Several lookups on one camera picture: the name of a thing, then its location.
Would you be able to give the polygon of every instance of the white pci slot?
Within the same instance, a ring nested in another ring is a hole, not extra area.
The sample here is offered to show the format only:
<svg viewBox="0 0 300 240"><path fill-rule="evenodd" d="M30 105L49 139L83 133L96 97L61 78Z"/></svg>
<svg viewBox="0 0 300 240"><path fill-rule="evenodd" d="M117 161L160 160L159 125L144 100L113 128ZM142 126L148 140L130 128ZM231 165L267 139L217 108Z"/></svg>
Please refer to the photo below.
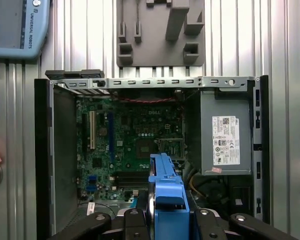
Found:
<svg viewBox="0 0 300 240"><path fill-rule="evenodd" d="M90 111L90 149L96 148L96 112Z"/></svg>

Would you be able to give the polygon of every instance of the red cable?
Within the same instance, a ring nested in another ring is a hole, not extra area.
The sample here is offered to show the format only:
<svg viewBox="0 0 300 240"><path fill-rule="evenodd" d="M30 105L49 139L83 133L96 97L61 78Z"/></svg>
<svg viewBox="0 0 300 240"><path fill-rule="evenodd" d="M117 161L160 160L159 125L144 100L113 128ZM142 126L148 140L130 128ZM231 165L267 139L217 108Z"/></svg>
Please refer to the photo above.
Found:
<svg viewBox="0 0 300 240"><path fill-rule="evenodd" d="M173 100L175 98L169 97L169 98L159 99L156 101L141 101L141 100L134 100L134 99L130 99L130 98L124 98L124 97L120 97L119 99L123 100L123 101L131 102L131 103L137 103L137 104L157 104L157 103L167 102L167 101Z"/></svg>

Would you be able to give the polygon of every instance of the blue pcie slot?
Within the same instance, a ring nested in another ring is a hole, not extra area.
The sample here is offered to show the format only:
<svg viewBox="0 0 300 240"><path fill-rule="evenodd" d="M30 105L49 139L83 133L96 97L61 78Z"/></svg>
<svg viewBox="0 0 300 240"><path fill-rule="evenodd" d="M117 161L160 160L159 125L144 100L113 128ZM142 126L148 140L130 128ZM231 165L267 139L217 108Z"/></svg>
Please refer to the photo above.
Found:
<svg viewBox="0 0 300 240"><path fill-rule="evenodd" d="M110 162L115 161L115 127L114 127L114 113L109 112L108 115L108 131L109 131L109 156Z"/></svg>

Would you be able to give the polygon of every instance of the universal robots logo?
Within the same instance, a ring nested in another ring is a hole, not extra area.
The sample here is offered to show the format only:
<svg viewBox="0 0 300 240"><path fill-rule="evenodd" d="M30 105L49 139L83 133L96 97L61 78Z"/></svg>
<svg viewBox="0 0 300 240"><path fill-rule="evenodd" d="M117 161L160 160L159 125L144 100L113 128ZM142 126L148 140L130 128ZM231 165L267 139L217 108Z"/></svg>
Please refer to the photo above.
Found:
<svg viewBox="0 0 300 240"><path fill-rule="evenodd" d="M38 13L38 9L33 9L33 12L30 14L30 28L29 28L29 41L28 49L32 49L33 46L33 34L34 34L34 24L35 24L35 14Z"/></svg>

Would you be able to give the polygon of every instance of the power supply label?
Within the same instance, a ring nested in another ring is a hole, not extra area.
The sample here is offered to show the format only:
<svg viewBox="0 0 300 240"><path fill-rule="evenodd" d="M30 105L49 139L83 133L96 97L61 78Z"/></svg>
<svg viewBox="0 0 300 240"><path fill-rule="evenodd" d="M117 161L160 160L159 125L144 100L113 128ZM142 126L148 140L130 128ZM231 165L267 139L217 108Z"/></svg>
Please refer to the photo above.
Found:
<svg viewBox="0 0 300 240"><path fill-rule="evenodd" d="M213 165L240 164L239 119L235 116L212 117Z"/></svg>

